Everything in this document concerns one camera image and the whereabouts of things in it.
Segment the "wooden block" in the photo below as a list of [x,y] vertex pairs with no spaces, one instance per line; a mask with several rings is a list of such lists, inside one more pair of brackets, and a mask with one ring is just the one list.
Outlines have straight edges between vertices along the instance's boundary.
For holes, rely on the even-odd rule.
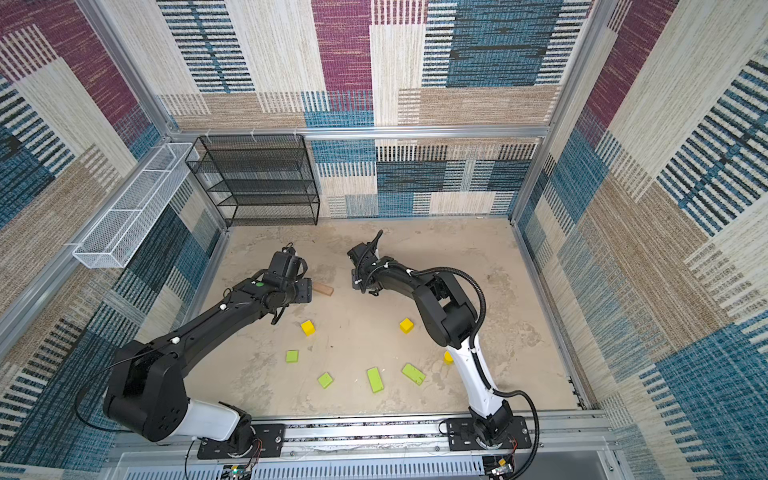
[[327,296],[333,295],[333,287],[327,286],[325,283],[312,282],[312,290]]

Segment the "vented panel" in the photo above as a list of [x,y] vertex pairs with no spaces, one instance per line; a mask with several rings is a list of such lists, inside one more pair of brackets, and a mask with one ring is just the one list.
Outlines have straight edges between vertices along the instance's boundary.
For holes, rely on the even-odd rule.
[[[189,480],[220,480],[222,465],[187,469]],[[483,475],[482,459],[470,455],[435,458],[376,458],[360,460],[317,460],[262,462],[252,480],[319,478],[366,480],[376,478],[444,478]],[[131,467],[125,480],[184,480],[184,467]]]

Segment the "patterned carpet wall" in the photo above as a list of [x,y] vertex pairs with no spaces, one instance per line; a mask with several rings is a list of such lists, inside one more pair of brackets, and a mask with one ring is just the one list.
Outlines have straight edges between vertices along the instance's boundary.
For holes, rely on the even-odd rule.
[[[160,135],[74,1],[0,12],[2,312]],[[111,434],[74,419],[78,384],[181,322],[219,234],[187,181],[126,269],[76,269],[0,360],[0,478],[95,476]],[[109,425],[104,380],[81,409]]]
[[4,312],[160,136],[74,0],[0,12]]
[[636,478],[768,478],[768,3],[621,0],[519,226]]
[[591,0],[103,0],[182,129],[546,124]]
[[330,218],[508,215],[539,138],[307,142]]
[[[124,270],[79,266],[0,368],[0,478],[95,478],[113,433],[72,412],[88,376],[132,339],[147,342],[182,324],[220,236],[204,199],[184,181]],[[81,411],[101,413],[107,376]]]

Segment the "yellow block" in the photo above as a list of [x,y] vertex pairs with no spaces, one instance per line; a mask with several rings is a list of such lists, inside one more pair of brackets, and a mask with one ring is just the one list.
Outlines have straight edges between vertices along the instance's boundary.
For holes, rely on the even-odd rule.
[[403,333],[408,333],[413,330],[413,322],[410,319],[405,319],[400,322],[400,329]]
[[304,334],[307,336],[315,333],[315,326],[312,324],[312,320],[307,320],[301,324],[301,329],[304,330]]

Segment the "metal rail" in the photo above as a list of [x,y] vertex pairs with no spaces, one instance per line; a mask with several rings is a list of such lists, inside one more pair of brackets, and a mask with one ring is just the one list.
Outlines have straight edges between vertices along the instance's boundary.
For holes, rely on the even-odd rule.
[[[533,430],[530,412],[523,415]],[[487,450],[451,452],[448,437],[439,423],[451,417],[469,417],[466,412],[424,415],[379,415],[333,418],[264,417],[253,423],[284,423],[283,451],[279,458],[261,462],[312,460],[350,460],[355,458],[416,458],[422,456],[487,455]],[[619,449],[611,425],[601,410],[562,410],[539,412],[541,438],[538,451],[576,452]],[[189,437],[172,437],[157,444],[133,433],[115,438],[104,467],[178,465],[190,445]],[[509,453],[509,450],[496,450]],[[231,460],[199,461],[190,465],[231,464]]]

